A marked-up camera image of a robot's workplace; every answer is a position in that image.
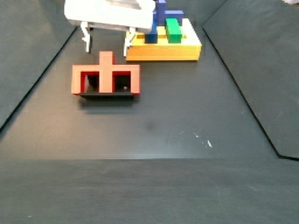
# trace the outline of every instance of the blue block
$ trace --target blue block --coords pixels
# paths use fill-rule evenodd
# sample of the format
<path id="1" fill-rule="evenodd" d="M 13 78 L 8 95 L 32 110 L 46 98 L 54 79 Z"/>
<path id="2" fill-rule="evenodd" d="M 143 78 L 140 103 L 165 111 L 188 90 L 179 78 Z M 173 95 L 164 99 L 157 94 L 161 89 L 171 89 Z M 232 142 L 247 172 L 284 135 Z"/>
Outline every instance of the blue block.
<path id="1" fill-rule="evenodd" d="M 157 0 L 156 3 L 156 18 L 159 19 L 160 17 L 164 17 L 164 11 L 165 11 L 165 1 L 164 0 Z"/>
<path id="2" fill-rule="evenodd" d="M 152 26 L 151 32 L 144 35 L 144 42 L 147 44 L 157 43 L 156 21 L 153 21 L 153 26 Z"/>
<path id="3" fill-rule="evenodd" d="M 157 14 L 156 14 L 156 11 L 153 11 L 153 20 L 157 21 Z"/>

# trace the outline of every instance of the toy block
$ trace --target toy block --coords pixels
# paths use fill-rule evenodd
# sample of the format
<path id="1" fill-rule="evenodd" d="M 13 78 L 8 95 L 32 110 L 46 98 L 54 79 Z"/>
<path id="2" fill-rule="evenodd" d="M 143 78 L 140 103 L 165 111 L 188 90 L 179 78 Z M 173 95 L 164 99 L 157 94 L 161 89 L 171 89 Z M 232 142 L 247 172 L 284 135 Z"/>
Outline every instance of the toy block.
<path id="1" fill-rule="evenodd" d="M 156 10 L 153 12 L 153 18 L 157 21 L 157 26 L 164 26 L 164 20 L 167 18 L 176 18 L 179 25 L 183 25 L 183 11 L 181 10 L 165 10 L 165 1 L 157 0 Z"/>
<path id="2" fill-rule="evenodd" d="M 86 93 L 86 80 L 89 85 L 97 89 L 96 93 Z M 120 91 L 132 95 L 140 95 L 140 66 L 116 65 L 112 52 L 98 53 L 98 65 L 73 65 L 70 93 L 85 97 L 94 95 L 117 95 Z"/>
<path id="3" fill-rule="evenodd" d="M 157 43 L 156 21 L 153 21 L 153 26 L 152 26 L 151 32 L 144 35 L 144 42 L 147 44 Z"/>
<path id="4" fill-rule="evenodd" d="M 181 43 L 168 43 L 163 26 L 157 26 L 157 43 L 147 44 L 144 34 L 137 33 L 132 40 L 133 45 L 127 50 L 125 60 L 199 60 L 201 42 L 188 18 L 181 21 Z"/>
<path id="5" fill-rule="evenodd" d="M 181 43 L 183 33 L 176 18 L 165 19 L 165 33 L 168 43 Z"/>

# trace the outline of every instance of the block structure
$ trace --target block structure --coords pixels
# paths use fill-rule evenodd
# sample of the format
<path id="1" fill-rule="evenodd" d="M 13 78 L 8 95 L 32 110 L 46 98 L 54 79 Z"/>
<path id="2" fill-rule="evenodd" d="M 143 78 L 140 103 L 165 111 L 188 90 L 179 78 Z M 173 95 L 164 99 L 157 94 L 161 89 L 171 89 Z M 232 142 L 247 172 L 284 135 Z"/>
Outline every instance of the block structure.
<path id="1" fill-rule="evenodd" d="M 179 21 L 179 25 L 183 25 L 183 11 L 167 10 L 165 0 L 157 0 L 156 11 L 153 12 L 153 19 L 157 22 L 157 26 L 164 26 L 167 18 L 176 18 Z"/>
<path id="2" fill-rule="evenodd" d="M 199 60 L 201 42 L 188 18 L 181 20 L 181 43 L 168 43 L 164 26 L 157 26 L 157 43 L 147 44 L 145 35 L 137 33 L 127 49 L 127 61 L 141 60 Z"/>
<path id="3" fill-rule="evenodd" d="M 156 21 L 153 21 L 151 32 L 144 35 L 144 42 L 147 44 L 156 44 L 157 43 Z"/>
<path id="4" fill-rule="evenodd" d="M 165 29 L 168 43 L 180 44 L 183 40 L 183 33 L 181 33 L 180 25 L 176 18 L 165 19 L 164 29 Z"/>
<path id="5" fill-rule="evenodd" d="M 116 76 L 128 75 L 131 77 L 131 93 L 132 95 L 140 95 L 140 66 L 116 65 L 112 52 L 98 52 L 98 65 L 72 66 L 70 93 L 73 95 L 85 93 L 86 75 L 98 77 L 98 94 L 113 94 Z"/>

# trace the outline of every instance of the green block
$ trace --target green block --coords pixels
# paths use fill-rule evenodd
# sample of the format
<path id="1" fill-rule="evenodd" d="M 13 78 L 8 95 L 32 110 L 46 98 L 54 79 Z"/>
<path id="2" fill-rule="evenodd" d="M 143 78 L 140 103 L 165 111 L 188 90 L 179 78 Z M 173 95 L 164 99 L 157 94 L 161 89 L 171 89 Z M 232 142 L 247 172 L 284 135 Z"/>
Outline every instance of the green block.
<path id="1" fill-rule="evenodd" d="M 168 43 L 180 44 L 183 42 L 183 33 L 176 18 L 167 18 L 164 23 Z"/>

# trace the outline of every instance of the yellow block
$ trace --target yellow block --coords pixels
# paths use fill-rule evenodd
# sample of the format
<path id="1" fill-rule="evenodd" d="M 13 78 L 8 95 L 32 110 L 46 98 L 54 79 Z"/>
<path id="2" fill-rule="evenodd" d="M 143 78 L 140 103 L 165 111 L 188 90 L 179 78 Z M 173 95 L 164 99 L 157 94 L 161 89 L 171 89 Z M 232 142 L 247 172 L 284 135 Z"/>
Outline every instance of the yellow block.
<path id="1" fill-rule="evenodd" d="M 145 44 L 143 33 L 135 35 L 132 44 L 127 49 L 125 60 L 199 60 L 200 58 L 201 42 L 188 18 L 181 20 L 180 44 L 168 44 L 163 26 L 157 26 L 157 44 Z"/>

